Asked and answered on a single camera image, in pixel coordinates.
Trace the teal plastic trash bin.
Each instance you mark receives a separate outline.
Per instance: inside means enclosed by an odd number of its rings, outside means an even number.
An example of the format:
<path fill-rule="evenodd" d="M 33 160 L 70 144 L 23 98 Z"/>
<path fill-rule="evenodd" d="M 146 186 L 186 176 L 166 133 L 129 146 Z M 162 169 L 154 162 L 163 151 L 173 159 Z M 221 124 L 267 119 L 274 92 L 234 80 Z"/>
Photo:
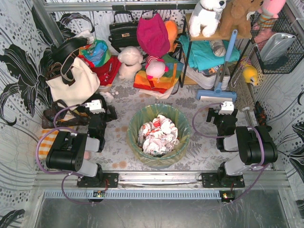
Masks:
<path fill-rule="evenodd" d="M 168 104 L 152 104 L 136 112 L 126 133 L 135 157 L 155 169 L 168 168 L 181 160 L 189 139 L 186 115 Z"/>

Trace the yellow translucent trash bag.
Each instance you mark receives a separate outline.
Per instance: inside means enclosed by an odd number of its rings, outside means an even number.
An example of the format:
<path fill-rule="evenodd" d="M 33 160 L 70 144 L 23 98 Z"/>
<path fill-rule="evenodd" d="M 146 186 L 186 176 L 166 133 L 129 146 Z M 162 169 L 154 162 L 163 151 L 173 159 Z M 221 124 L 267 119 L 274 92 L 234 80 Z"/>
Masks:
<path fill-rule="evenodd" d="M 173 121 L 178 129 L 179 144 L 173 150 L 162 157 L 155 157 L 143 152 L 138 144 L 138 133 L 140 127 L 157 115 L 163 115 Z M 127 133 L 126 142 L 133 151 L 135 157 L 147 166 L 155 169 L 164 169 L 180 161 L 186 154 L 190 140 L 190 124 L 186 115 L 179 109 L 168 104 L 152 104 L 137 111 L 131 118 Z"/>

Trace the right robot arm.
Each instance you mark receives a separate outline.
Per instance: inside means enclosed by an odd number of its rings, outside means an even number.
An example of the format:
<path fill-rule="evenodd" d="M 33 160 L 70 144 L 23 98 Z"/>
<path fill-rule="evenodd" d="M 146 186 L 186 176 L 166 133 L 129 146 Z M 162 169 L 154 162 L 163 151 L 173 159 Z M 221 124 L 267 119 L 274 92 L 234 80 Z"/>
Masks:
<path fill-rule="evenodd" d="M 238 110 L 228 114 L 209 108 L 206 122 L 217 128 L 216 146 L 220 152 L 236 152 L 237 155 L 220 164 L 216 172 L 204 173 L 204 188 L 243 188 L 243 173 L 260 171 L 278 158 L 277 148 L 265 126 L 236 126 Z"/>

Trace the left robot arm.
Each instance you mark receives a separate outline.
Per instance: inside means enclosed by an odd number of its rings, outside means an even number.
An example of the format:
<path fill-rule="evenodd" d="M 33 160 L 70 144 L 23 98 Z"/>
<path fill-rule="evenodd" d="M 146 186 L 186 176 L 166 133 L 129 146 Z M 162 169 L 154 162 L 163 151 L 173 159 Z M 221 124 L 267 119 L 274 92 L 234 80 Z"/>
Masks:
<path fill-rule="evenodd" d="M 87 133 L 59 132 L 46 158 L 49 169 L 71 171 L 81 175 L 79 188 L 116 188 L 118 173 L 106 173 L 102 166 L 85 158 L 85 152 L 101 152 L 105 145 L 106 123 L 117 119 L 113 106 L 94 114 Z"/>

